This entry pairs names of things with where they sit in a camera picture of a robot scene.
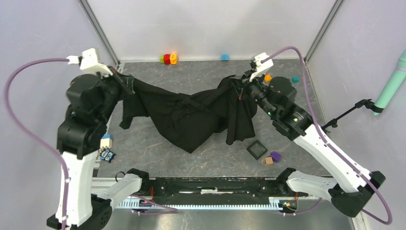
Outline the black garment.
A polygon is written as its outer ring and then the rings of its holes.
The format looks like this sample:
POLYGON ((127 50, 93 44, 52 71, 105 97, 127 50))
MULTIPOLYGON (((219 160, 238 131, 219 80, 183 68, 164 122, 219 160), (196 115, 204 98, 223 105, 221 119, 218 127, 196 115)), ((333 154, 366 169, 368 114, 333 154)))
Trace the black garment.
POLYGON ((235 75, 223 78, 215 89, 191 95, 140 80, 134 80, 134 90, 123 102, 122 129, 128 129, 135 117, 150 117, 161 136, 188 153, 214 133, 227 131, 228 145, 255 137, 252 118, 257 104, 235 75))

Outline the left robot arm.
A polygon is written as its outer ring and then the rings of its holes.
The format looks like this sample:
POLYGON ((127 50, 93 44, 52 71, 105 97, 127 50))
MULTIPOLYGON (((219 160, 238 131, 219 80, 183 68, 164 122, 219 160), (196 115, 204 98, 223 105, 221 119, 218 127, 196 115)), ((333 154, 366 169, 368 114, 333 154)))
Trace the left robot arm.
POLYGON ((134 80, 110 68, 109 76, 87 73, 71 81, 65 120, 57 130, 57 156, 63 162, 61 195, 47 226, 56 230, 101 230, 127 197, 149 192, 148 173, 137 169, 130 169, 120 181, 98 194, 91 191, 93 168, 107 123, 117 103, 134 95, 134 80))

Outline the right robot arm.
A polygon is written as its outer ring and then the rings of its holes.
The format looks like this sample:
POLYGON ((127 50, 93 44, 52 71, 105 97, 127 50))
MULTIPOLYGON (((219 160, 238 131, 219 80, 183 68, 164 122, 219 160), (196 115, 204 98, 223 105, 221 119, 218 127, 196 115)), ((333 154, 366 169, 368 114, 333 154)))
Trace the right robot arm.
POLYGON ((330 201, 351 218, 363 211, 385 176, 360 166, 328 138, 311 115, 294 103, 297 90, 289 79, 275 77, 265 85, 243 76, 234 84, 237 93, 252 99, 270 117, 281 135, 310 153, 332 176, 313 176, 287 168, 277 177, 276 188, 281 195, 314 195, 330 201))

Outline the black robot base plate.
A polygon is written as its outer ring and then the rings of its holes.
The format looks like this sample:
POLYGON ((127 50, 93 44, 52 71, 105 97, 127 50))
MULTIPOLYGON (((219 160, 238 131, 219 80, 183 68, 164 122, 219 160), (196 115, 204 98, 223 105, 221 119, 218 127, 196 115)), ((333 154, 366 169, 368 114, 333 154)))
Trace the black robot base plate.
POLYGON ((135 195, 161 205, 265 205, 270 197, 294 199, 294 192, 274 177, 156 177, 135 195))

